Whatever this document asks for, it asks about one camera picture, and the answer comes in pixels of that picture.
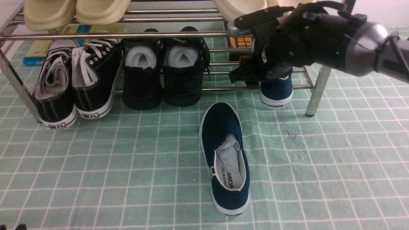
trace tiled floor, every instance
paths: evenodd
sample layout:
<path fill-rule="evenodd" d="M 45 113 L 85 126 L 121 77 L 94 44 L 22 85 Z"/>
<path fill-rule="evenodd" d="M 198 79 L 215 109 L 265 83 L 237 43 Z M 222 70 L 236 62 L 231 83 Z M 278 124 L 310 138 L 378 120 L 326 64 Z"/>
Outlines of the tiled floor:
<path fill-rule="evenodd" d="M 207 41 L 224 46 L 220 38 Z M 30 44 L 11 62 L 32 88 L 40 68 L 21 61 Z M 295 74 L 293 83 L 306 81 Z M 230 83 L 205 77 L 204 86 Z M 257 92 L 204 93 L 188 108 L 140 112 L 117 95 L 103 119 L 49 131 L 0 75 L 0 223 L 33 230 L 407 229 L 409 86 L 334 71 L 313 118 L 304 115 L 309 96 L 296 90 L 287 108 L 270 110 Z M 243 125 L 252 202 L 237 217 L 216 211 L 199 148 L 200 119 L 216 101 L 236 108 Z"/>

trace shoe rack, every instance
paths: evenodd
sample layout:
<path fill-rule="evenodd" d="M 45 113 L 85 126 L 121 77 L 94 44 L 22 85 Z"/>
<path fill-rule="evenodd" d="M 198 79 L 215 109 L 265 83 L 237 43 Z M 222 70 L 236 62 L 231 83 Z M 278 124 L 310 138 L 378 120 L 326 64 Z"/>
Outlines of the shoe rack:
<path fill-rule="evenodd" d="M 356 0 L 343 0 L 343 3 L 348 5 L 348 9 L 352 11 L 352 8 Z M 175 15 L 175 17 L 163 17 L 161 15 Z M 120 23 L 176 23 L 176 22 L 222 22 L 224 19 L 222 16 L 197 16 L 211 14 L 218 14 L 216 8 L 212 9 L 153 9 L 153 10 L 128 10 Z M 129 15 L 150 15 L 151 17 L 138 17 L 131 18 L 127 17 Z M 213 31 L 213 32 L 174 32 L 174 33 L 124 33 L 124 34 L 56 34 L 56 31 L 49 31 L 50 34 L 18 34 L 14 35 L 18 25 L 24 24 L 24 12 L 22 11 L 22 5 L 17 9 L 8 20 L 4 22 L 3 25 L 0 24 L 0 47 L 3 47 L 6 41 L 31 41 L 31 40 L 59 40 L 59 39 L 78 39 L 78 38 L 166 38 L 166 37 L 228 37 L 228 32 L 226 31 Z M 212 53 L 221 52 L 251 52 L 247 48 L 229 48 L 229 49 L 212 49 Z M 210 63 L 210 66 L 238 66 L 239 62 L 216 62 Z M 35 107 L 32 99 L 32 95 L 24 85 L 20 76 L 15 71 L 14 67 L 11 65 L 10 61 L 5 55 L 3 50 L 0 50 L 0 69 L 4 75 L 9 80 L 10 84 L 14 87 L 20 98 L 23 100 L 31 114 L 34 116 L 37 122 L 40 123 L 40 116 Z M 295 68 L 295 73 L 304 73 L 308 84 L 293 85 L 295 90 L 298 89 L 310 89 L 312 92 L 308 107 L 306 109 L 306 115 L 308 117 L 315 116 L 319 102 L 323 95 L 327 80 L 331 73 L 331 68 L 323 66 L 319 71 L 318 77 L 315 79 L 312 75 L 311 67 Z M 228 71 L 212 71 L 211 75 L 228 75 Z M 223 88 L 203 88 L 206 92 L 226 92 L 226 91 L 237 91 L 237 90 L 257 90 L 257 88 L 248 87 L 223 87 Z"/>

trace rack leg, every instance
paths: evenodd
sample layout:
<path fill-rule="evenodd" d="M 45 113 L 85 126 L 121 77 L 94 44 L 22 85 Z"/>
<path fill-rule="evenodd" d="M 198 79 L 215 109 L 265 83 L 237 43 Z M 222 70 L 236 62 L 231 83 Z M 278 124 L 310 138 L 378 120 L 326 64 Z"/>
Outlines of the rack leg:
<path fill-rule="evenodd" d="M 307 117 L 314 117 L 317 112 L 319 102 L 321 101 L 322 95 L 324 93 L 325 86 L 327 85 L 328 78 L 331 73 L 331 68 L 322 66 L 319 70 L 317 81 L 315 82 L 315 87 L 312 90 L 312 95 L 310 102 L 308 103 L 306 115 Z"/>
<path fill-rule="evenodd" d="M 28 91 L 23 81 L 21 80 L 17 72 L 14 70 L 13 66 L 11 65 L 11 63 L 9 62 L 6 55 L 1 49 L 0 49 L 0 70 L 3 71 L 4 75 L 7 77 L 10 84 L 14 87 L 17 94 L 23 100 L 24 104 L 27 106 L 28 110 L 34 116 L 36 121 L 38 123 L 41 123 L 40 115 L 38 114 L 36 105 L 34 104 L 34 101 L 31 98 L 30 92 Z"/>

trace navy blue slip-on shoe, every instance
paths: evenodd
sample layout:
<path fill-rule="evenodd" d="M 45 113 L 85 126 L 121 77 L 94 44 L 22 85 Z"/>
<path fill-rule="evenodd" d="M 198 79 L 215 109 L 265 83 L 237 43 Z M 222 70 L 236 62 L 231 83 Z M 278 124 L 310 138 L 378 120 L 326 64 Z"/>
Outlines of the navy blue slip-on shoe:
<path fill-rule="evenodd" d="M 224 102 L 210 106 L 199 136 L 217 210 L 227 216 L 240 215 L 250 201 L 250 174 L 236 111 Z"/>
<path fill-rule="evenodd" d="M 292 99 L 291 75 L 260 84 L 260 100 L 271 108 L 284 108 Z"/>

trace shoe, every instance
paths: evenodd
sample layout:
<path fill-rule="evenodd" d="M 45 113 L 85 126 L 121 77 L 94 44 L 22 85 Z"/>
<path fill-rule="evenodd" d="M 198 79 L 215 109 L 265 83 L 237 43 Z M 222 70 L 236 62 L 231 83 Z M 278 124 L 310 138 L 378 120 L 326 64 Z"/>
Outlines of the shoe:
<path fill-rule="evenodd" d="M 58 40 L 50 47 L 41 67 L 33 97 L 42 123 L 51 130 L 70 127 L 77 118 L 72 96 L 71 53 L 73 40 Z"/>
<path fill-rule="evenodd" d="M 271 108 L 284 108 L 292 99 L 291 75 L 260 84 L 260 100 Z"/>
<path fill-rule="evenodd" d="M 145 32 L 158 32 L 147 29 Z M 123 39 L 125 48 L 124 104 L 136 110 L 153 109 L 162 102 L 160 70 L 166 53 L 163 41 L 156 38 Z"/>
<path fill-rule="evenodd" d="M 266 0 L 212 0 L 227 21 L 267 8 Z"/>
<path fill-rule="evenodd" d="M 108 25 L 121 20 L 131 0 L 78 0 L 76 18 L 82 24 Z"/>
<path fill-rule="evenodd" d="M 187 26 L 181 32 L 197 30 Z M 166 42 L 163 100 L 171 106 L 192 106 L 202 96 L 203 72 L 210 61 L 209 48 L 203 38 L 173 38 Z"/>
<path fill-rule="evenodd" d="M 93 39 L 72 51 L 72 88 L 81 117 L 97 119 L 111 109 L 122 71 L 117 39 Z"/>
<path fill-rule="evenodd" d="M 76 0 L 25 0 L 24 20 L 32 31 L 57 29 L 72 22 Z"/>
<path fill-rule="evenodd" d="M 236 111 L 224 102 L 210 106 L 200 124 L 199 136 L 216 209 L 227 216 L 240 215 L 250 201 L 250 174 Z"/>

